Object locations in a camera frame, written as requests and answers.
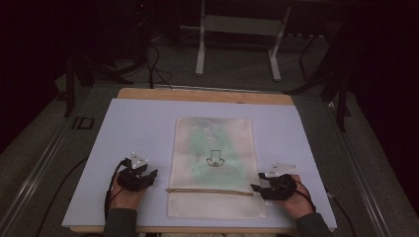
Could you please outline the tan thin strip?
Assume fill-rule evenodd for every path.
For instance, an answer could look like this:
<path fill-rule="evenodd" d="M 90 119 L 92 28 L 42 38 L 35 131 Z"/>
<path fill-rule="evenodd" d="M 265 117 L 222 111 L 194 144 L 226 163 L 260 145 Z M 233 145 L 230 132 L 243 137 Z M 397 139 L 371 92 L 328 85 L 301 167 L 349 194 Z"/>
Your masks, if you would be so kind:
<path fill-rule="evenodd" d="M 213 190 L 213 189 L 166 189 L 167 193 L 183 193 L 183 194 L 217 194 L 217 195 L 231 195 L 253 197 L 252 192 L 241 192 L 231 190 Z"/>

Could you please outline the white metal stand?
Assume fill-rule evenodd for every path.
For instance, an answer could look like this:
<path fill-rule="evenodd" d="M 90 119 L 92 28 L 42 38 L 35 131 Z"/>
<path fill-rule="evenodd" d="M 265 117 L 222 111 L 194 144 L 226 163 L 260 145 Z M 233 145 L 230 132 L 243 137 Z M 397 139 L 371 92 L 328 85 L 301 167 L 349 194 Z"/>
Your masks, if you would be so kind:
<path fill-rule="evenodd" d="M 286 25 L 292 11 L 292 6 L 287 4 L 279 20 L 240 18 L 206 13 L 206 0 L 201 0 L 200 14 L 200 44 L 196 63 L 195 74 L 202 76 L 205 70 L 206 58 L 206 32 L 232 33 L 244 35 L 270 36 L 275 38 L 274 45 L 268 49 L 268 58 L 273 75 L 273 80 L 282 79 L 277 58 L 280 44 L 285 35 Z"/>

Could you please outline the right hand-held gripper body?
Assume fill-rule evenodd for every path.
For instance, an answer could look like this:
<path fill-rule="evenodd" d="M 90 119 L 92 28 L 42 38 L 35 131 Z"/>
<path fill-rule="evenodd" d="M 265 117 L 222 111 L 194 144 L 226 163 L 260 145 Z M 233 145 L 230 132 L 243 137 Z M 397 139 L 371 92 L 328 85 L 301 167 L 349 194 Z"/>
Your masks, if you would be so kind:
<path fill-rule="evenodd" d="M 268 187 L 263 187 L 260 195 L 266 200 L 286 200 L 296 190 L 296 182 L 290 175 L 297 165 L 274 162 L 265 173 L 269 179 Z"/>

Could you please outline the white table mat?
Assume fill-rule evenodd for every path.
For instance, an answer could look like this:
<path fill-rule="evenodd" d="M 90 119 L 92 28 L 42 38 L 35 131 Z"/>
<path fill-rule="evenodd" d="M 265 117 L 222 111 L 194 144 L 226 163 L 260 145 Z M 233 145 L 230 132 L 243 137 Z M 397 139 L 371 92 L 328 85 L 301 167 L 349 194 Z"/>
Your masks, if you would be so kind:
<path fill-rule="evenodd" d="M 295 164 L 296 174 L 330 229 L 337 222 L 295 106 L 114 99 L 111 101 L 62 224 L 75 232 L 103 228 L 104 197 L 117 164 L 135 151 L 158 172 L 139 207 L 137 227 L 145 232 L 257 232 L 293 228 L 280 208 L 255 220 L 215 220 L 170 217 L 166 188 L 180 116 L 250 119 L 260 170 L 275 162 Z"/>

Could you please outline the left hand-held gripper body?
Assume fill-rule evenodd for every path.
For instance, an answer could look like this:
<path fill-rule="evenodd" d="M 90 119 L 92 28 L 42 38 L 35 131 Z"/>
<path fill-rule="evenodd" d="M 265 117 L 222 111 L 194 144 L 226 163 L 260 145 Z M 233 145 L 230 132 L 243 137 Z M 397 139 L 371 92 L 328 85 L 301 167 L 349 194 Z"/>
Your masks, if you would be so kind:
<path fill-rule="evenodd" d="M 155 179 L 151 179 L 150 173 L 148 175 L 144 175 L 144 172 L 139 173 L 139 167 L 146 164 L 148 165 L 147 159 L 131 152 L 130 156 L 123 161 L 125 168 L 120 171 L 117 178 L 118 184 L 129 192 L 140 192 L 152 186 Z"/>

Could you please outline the metal floor rail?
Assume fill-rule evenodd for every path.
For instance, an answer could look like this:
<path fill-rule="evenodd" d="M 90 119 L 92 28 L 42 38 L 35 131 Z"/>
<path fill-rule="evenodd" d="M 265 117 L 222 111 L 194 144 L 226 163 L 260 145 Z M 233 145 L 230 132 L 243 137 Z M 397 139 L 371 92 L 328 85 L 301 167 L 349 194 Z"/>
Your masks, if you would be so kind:
<path fill-rule="evenodd" d="M 46 167 L 52 162 L 62 143 L 63 137 L 74 121 L 74 116 L 65 118 L 57 129 L 37 163 L 32 167 L 31 172 L 18 189 L 13 201 L 6 209 L 4 215 L 0 218 L 0 237 L 8 237 L 14 228 L 17 219 L 26 208 L 28 202 L 37 190 L 39 183 L 44 175 Z"/>
<path fill-rule="evenodd" d="M 392 237 L 388 229 L 388 226 L 382 216 L 382 213 L 377 205 L 375 196 L 366 180 L 365 174 L 362 170 L 361 164 L 359 163 L 356 152 L 354 151 L 353 145 L 346 132 L 343 132 L 340 126 L 337 124 L 335 119 L 336 107 L 332 102 L 326 103 L 325 108 L 329 118 L 332 120 L 335 129 L 337 130 L 338 137 L 341 144 L 343 145 L 344 153 L 349 159 L 350 170 L 354 181 L 359 190 L 360 196 L 363 200 L 364 206 L 370 217 L 370 220 L 374 226 L 375 232 L 378 237 Z"/>

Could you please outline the person's right hand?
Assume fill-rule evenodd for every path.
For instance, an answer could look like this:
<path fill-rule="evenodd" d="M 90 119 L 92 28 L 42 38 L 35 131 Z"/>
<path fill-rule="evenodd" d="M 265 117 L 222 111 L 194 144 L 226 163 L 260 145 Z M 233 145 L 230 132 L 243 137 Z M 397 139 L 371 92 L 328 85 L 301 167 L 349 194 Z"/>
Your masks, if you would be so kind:
<path fill-rule="evenodd" d="M 298 175 L 292 175 L 297 188 L 295 193 L 286 200 L 278 200 L 277 204 L 281 205 L 293 219 L 299 219 L 308 214 L 314 213 L 314 204 L 309 197 L 308 190 L 302 184 Z"/>

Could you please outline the person's left hand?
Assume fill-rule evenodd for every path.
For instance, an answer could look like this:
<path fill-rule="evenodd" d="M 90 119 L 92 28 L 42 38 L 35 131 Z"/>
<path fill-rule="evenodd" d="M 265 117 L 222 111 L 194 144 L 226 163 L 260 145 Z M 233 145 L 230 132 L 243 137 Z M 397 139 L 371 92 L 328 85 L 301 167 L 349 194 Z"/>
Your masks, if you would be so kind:
<path fill-rule="evenodd" d="M 110 209 L 127 208 L 137 210 L 145 193 L 146 190 L 129 192 L 123 189 L 117 181 L 114 181 L 111 191 Z"/>

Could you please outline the black stand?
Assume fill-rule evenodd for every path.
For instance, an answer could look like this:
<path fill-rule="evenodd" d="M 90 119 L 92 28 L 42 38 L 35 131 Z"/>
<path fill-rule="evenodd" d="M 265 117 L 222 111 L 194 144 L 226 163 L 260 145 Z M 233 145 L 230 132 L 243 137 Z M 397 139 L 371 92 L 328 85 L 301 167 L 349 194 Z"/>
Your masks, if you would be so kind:
<path fill-rule="evenodd" d="M 331 103 L 338 97 L 336 108 L 336 123 L 342 132 L 345 128 L 346 100 L 348 93 L 349 70 L 345 62 L 345 49 L 341 42 L 335 40 L 327 49 L 317 70 L 311 75 L 309 80 L 295 88 L 285 91 L 285 95 L 298 95 L 309 89 L 324 84 L 320 93 L 323 102 Z"/>
<path fill-rule="evenodd" d="M 66 103 L 64 116 L 68 118 L 75 108 L 75 82 L 78 79 L 82 86 L 92 87 L 95 83 L 94 72 L 98 72 L 106 79 L 120 84 L 132 84 L 132 81 L 122 77 L 123 74 L 138 69 L 140 63 L 135 62 L 127 67 L 115 70 L 95 61 L 92 57 L 83 54 L 75 54 L 66 61 L 65 65 L 65 91 L 58 94 L 57 100 Z"/>

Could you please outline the translucent bag with green contents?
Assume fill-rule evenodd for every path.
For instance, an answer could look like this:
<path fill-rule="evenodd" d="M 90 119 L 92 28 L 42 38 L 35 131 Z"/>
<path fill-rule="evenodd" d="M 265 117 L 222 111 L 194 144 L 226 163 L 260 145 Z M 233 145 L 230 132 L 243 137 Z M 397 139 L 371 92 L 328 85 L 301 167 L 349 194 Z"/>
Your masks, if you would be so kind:
<path fill-rule="evenodd" d="M 252 192 L 253 197 L 168 193 L 170 217 L 260 219 L 267 205 L 253 192 L 258 165 L 249 118 L 178 118 L 168 189 Z"/>

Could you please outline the black rectangular floor frame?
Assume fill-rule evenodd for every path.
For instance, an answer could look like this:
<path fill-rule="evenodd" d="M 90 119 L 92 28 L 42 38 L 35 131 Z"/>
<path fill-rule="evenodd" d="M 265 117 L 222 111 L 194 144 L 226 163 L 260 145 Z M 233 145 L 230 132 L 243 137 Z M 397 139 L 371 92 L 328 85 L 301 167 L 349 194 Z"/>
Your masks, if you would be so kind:
<path fill-rule="evenodd" d="M 95 123 L 94 118 L 77 117 L 71 128 L 72 129 L 92 129 Z"/>

